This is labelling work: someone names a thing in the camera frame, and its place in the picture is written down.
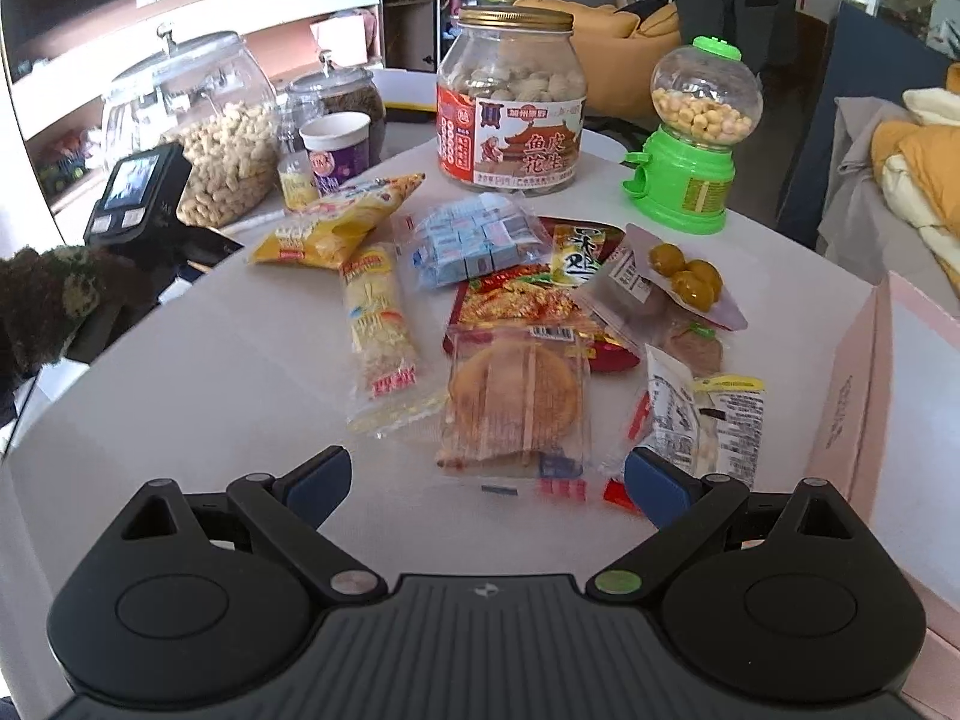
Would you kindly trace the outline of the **small dark glass jar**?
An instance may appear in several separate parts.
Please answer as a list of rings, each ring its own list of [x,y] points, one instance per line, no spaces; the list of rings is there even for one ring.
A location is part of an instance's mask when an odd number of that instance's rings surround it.
[[[371,163],[381,161],[386,137],[386,106],[374,84],[373,74],[363,67],[319,70],[298,76],[286,87],[288,106],[298,127],[319,115],[334,112],[363,112],[371,119]]]

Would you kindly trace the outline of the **yellow chip bag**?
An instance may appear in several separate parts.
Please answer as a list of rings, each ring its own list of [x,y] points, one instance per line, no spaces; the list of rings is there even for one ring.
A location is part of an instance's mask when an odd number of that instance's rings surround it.
[[[268,232],[249,262],[338,270],[426,178],[423,172],[379,177],[324,195]]]

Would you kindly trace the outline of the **red spicy snack bag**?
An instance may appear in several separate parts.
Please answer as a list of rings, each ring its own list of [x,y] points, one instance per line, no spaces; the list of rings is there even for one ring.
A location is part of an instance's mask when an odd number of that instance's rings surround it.
[[[594,374],[635,369],[640,364],[638,356],[618,344],[573,301],[574,288],[596,275],[623,241],[625,231],[612,224],[555,216],[540,216],[539,221],[550,236],[550,254],[543,262],[512,266],[462,283],[449,316],[444,351],[452,351],[456,328],[550,325],[578,332],[587,344],[586,356]]]

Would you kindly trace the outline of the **round rice cracker pack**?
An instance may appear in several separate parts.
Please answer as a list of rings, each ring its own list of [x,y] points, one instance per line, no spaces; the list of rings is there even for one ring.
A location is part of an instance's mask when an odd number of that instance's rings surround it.
[[[578,479],[590,450],[589,346],[567,325],[449,332],[436,465],[494,478]]]

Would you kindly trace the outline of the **yellow and cream blanket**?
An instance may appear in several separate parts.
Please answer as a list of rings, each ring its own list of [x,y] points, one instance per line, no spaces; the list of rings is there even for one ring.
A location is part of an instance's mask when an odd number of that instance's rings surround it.
[[[908,117],[880,122],[871,138],[872,172],[889,210],[918,232],[958,293],[960,127],[958,64],[942,86],[901,94]]]

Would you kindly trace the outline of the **small yellow label bottle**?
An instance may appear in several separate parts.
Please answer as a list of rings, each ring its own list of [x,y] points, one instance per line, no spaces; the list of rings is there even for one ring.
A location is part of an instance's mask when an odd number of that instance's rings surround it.
[[[283,201],[291,213],[304,211],[319,199],[313,166],[306,151],[295,151],[290,145],[283,145],[277,171]]]

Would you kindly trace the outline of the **pink cardboard box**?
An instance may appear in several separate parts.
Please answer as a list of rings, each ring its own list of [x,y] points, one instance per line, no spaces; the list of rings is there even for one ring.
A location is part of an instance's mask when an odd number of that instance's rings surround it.
[[[838,343],[807,473],[895,559],[928,633],[905,694],[958,715],[958,320],[889,273]]]

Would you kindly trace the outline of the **large glass peanut jar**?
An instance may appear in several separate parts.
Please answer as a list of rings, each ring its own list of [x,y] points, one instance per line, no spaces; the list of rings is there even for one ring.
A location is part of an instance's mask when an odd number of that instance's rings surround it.
[[[182,146],[189,181],[178,218],[220,229],[254,210],[277,182],[275,88],[239,34],[176,41],[122,71],[103,96],[107,167],[165,143]]]

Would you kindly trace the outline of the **yellow plum fruit pack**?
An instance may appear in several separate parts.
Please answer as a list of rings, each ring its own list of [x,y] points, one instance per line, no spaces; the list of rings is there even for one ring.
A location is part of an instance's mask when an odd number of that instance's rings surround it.
[[[748,327],[726,281],[711,262],[695,259],[677,244],[665,242],[636,224],[626,227],[625,242],[633,252],[638,275],[664,291],[679,307],[729,332]]]

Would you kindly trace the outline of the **white label snack pack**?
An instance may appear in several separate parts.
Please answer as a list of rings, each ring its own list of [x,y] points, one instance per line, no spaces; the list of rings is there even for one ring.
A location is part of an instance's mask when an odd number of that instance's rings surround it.
[[[752,488],[765,382],[736,374],[697,379],[685,362],[654,346],[646,346],[644,372],[626,445],[652,449],[692,476],[724,473]]]

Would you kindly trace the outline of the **gold-lid peanut snack jar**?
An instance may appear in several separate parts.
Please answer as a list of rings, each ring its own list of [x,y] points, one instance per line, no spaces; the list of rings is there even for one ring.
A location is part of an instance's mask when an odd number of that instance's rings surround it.
[[[573,16],[470,7],[436,73],[444,176],[480,190],[548,193],[574,179],[587,83]]]

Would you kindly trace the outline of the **blue candy cube bag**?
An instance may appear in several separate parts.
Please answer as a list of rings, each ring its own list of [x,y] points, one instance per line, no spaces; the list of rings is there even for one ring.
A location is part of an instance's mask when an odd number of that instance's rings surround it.
[[[548,260],[551,237],[537,216],[501,193],[478,193],[394,218],[404,286],[433,291]]]

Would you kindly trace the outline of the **purple paper cup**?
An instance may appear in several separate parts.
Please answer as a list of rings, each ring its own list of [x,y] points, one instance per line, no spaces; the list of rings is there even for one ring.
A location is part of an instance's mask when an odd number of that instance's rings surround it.
[[[337,190],[371,165],[371,119],[364,112],[319,115],[299,129],[320,195]]]

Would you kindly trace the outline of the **brown sandwich biscuit pack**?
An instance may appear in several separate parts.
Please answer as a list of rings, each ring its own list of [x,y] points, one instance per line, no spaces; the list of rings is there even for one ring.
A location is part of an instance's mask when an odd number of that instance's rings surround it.
[[[680,309],[651,281],[635,277],[625,288],[599,273],[574,288],[571,297],[608,338],[638,359],[644,359],[646,346],[654,346],[683,362],[697,379],[724,369],[718,330]]]

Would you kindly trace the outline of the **green gumball candy dispenser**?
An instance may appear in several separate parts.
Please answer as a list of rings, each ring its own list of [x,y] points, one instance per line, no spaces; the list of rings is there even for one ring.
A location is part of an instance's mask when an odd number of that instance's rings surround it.
[[[625,156],[633,177],[623,190],[652,221],[686,234],[716,234],[736,177],[734,148],[763,114],[760,80],[742,52],[698,36],[665,54],[651,75],[659,126]]]

